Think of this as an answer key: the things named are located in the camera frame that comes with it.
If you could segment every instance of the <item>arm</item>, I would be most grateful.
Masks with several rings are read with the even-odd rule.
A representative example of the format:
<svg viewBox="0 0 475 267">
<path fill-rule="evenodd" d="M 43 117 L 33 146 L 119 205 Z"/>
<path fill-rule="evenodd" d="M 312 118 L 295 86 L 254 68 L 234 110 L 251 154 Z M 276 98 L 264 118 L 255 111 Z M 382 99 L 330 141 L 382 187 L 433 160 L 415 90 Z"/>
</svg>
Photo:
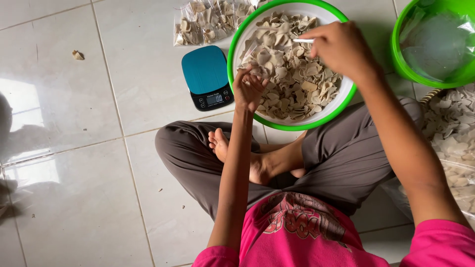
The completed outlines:
<svg viewBox="0 0 475 267">
<path fill-rule="evenodd" d="M 268 83 L 249 75 L 250 70 L 240 69 L 233 83 L 233 127 L 219 184 L 218 211 L 207 246 L 227 246 L 237 253 L 247 208 L 253 115 Z"/>
<path fill-rule="evenodd" d="M 449 190 L 440 160 L 394 96 L 356 26 L 334 22 L 301 38 L 315 38 L 312 56 L 320 56 L 358 86 L 389 163 L 406 190 L 416 226 L 446 219 L 470 227 Z"/>
</svg>

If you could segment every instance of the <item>small crumb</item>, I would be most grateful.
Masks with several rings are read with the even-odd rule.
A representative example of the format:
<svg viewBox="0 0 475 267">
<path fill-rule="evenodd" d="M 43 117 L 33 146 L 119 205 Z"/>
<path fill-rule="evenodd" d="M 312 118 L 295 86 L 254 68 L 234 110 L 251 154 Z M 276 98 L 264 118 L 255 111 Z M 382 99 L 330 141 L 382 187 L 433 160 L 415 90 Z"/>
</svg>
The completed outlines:
<svg viewBox="0 0 475 267">
<path fill-rule="evenodd" d="M 84 60 L 84 55 L 76 50 L 73 50 L 73 57 L 77 60 Z"/>
</svg>

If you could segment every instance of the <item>pink t-shirt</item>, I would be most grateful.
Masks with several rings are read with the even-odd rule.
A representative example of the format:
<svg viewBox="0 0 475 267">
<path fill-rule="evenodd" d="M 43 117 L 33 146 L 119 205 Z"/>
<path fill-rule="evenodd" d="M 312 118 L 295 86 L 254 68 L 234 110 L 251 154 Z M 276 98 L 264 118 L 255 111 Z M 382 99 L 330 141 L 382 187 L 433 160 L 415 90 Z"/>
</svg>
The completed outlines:
<svg viewBox="0 0 475 267">
<path fill-rule="evenodd" d="M 239 255 L 210 247 L 193 267 L 387 267 L 364 251 L 350 218 L 307 195 L 285 192 L 261 200 L 247 211 Z M 410 253 L 400 267 L 475 267 L 475 233 L 440 219 L 420 223 Z"/>
</svg>

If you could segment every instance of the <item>white bowl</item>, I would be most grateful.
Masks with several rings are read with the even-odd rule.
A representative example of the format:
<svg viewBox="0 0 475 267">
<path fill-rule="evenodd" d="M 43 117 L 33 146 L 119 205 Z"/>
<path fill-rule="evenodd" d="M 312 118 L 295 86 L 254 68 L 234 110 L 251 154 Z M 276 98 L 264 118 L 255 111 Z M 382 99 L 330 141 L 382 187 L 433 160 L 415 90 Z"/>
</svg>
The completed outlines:
<svg viewBox="0 0 475 267">
<path fill-rule="evenodd" d="M 241 63 L 239 56 L 245 49 L 244 42 L 251 38 L 251 35 L 257 30 L 256 22 L 265 17 L 269 17 L 273 12 L 284 12 L 286 15 L 303 15 L 317 17 L 318 25 L 329 24 L 334 21 L 345 22 L 348 19 L 338 9 L 319 0 L 274 0 L 254 11 L 239 27 L 236 32 L 229 50 L 228 56 L 228 77 L 232 84 L 237 74 L 238 66 Z M 321 112 L 305 118 L 301 121 L 272 119 L 259 113 L 254 118 L 260 123 L 285 131 L 302 131 L 320 126 L 334 117 L 336 117 L 351 101 L 356 86 L 353 81 L 344 76 L 339 87 L 340 93 L 326 106 Z"/>
</svg>

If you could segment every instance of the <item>kitchen scale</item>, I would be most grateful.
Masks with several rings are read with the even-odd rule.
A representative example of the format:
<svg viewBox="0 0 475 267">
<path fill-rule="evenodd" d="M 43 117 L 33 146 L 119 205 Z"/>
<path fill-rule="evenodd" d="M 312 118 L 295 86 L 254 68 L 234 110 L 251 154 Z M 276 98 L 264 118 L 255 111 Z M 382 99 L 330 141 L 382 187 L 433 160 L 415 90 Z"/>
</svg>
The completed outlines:
<svg viewBox="0 0 475 267">
<path fill-rule="evenodd" d="M 198 48 L 181 60 L 195 107 L 208 111 L 229 105 L 234 96 L 228 82 L 226 57 L 217 46 Z"/>
</svg>

